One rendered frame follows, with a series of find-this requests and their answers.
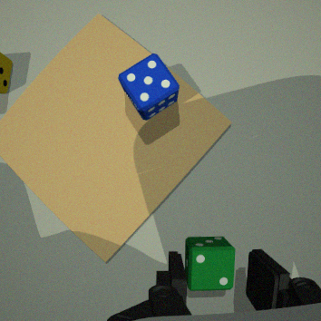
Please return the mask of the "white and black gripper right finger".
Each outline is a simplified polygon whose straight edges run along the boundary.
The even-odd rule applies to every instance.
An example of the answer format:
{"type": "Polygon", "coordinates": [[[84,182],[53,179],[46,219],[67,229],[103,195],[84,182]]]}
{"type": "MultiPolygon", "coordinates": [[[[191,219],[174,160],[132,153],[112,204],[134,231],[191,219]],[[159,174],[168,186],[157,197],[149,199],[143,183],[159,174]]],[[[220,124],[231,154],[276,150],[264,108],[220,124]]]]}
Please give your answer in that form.
{"type": "Polygon", "coordinates": [[[246,295],[257,311],[321,303],[321,288],[314,280],[291,279],[290,273],[262,249],[248,254],[246,295]]]}

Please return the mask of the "blue die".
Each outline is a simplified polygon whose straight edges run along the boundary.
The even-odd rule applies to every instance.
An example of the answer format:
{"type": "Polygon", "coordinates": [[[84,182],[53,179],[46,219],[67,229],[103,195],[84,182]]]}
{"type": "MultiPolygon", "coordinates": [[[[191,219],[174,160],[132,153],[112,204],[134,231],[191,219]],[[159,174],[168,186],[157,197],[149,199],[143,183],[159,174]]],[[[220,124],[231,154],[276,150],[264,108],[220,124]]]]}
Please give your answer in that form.
{"type": "Polygon", "coordinates": [[[180,85],[155,53],[120,73],[118,79],[145,121],[178,99],[180,85]]]}

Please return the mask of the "yellow die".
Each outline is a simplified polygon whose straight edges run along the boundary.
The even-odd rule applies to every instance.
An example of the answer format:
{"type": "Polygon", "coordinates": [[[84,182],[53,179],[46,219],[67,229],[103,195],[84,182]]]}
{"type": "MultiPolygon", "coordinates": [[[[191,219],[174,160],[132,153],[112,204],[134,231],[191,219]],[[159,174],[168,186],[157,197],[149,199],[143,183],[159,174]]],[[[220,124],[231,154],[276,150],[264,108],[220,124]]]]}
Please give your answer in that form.
{"type": "Polygon", "coordinates": [[[9,58],[0,53],[0,93],[8,91],[12,63],[9,58]]]}

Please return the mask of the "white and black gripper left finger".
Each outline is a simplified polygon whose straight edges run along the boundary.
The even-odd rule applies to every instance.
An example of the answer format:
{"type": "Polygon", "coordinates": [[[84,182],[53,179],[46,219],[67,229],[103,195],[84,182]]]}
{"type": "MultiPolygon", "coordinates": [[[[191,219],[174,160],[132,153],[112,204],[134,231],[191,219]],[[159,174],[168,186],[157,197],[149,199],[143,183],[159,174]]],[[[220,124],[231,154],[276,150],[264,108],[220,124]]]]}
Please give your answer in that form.
{"type": "Polygon", "coordinates": [[[107,321],[191,315],[185,305],[186,301],[187,278],[181,254],[178,254],[178,251],[169,251],[169,271],[157,271],[156,286],[149,289],[149,299],[110,316],[107,321]]]}

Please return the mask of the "tan square mat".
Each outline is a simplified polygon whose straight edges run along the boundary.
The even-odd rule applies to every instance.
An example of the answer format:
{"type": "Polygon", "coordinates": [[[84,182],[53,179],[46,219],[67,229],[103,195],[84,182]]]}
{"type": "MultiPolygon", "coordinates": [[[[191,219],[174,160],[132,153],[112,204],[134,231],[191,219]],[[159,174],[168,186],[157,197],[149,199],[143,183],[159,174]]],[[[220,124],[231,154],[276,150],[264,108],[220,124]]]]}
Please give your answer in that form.
{"type": "Polygon", "coordinates": [[[0,121],[0,156],[104,262],[231,124],[169,67],[178,99],[143,120],[118,77],[149,55],[97,14],[0,121]]]}

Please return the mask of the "green die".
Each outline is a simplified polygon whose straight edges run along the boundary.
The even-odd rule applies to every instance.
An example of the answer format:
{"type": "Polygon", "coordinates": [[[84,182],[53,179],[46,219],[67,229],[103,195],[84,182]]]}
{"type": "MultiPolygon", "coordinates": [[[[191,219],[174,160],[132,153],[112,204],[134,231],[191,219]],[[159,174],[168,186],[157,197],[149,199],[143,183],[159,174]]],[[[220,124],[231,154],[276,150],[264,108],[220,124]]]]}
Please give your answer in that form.
{"type": "Polygon", "coordinates": [[[187,237],[185,272],[190,291],[231,290],[235,249],[224,237],[187,237]]]}

